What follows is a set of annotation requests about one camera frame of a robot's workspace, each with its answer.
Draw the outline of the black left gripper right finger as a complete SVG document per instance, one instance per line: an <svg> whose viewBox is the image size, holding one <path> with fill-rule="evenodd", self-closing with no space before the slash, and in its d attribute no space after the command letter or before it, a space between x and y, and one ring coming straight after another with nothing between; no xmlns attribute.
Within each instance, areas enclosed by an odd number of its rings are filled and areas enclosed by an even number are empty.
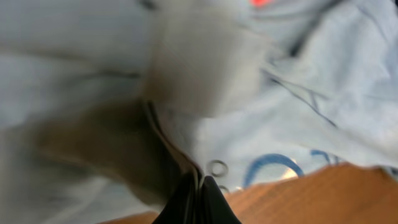
<svg viewBox="0 0 398 224"><path fill-rule="evenodd" d="M241 224L211 176L204 178L200 189L198 222L200 224Z"/></svg>

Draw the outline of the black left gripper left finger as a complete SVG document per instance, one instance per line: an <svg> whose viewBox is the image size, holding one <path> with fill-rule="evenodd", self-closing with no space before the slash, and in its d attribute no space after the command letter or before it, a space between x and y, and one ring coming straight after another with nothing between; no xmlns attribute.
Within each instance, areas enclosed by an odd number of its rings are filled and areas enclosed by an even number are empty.
<svg viewBox="0 0 398 224"><path fill-rule="evenodd" d="M192 173L185 174L174 194L152 224L194 224L197 185Z"/></svg>

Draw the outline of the light blue t-shirt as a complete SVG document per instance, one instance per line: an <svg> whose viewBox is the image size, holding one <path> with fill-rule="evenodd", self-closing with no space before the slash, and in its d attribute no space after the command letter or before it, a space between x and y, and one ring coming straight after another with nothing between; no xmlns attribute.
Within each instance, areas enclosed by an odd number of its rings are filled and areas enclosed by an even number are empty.
<svg viewBox="0 0 398 224"><path fill-rule="evenodd" d="M1 2L1 222L397 167L397 2Z"/></svg>

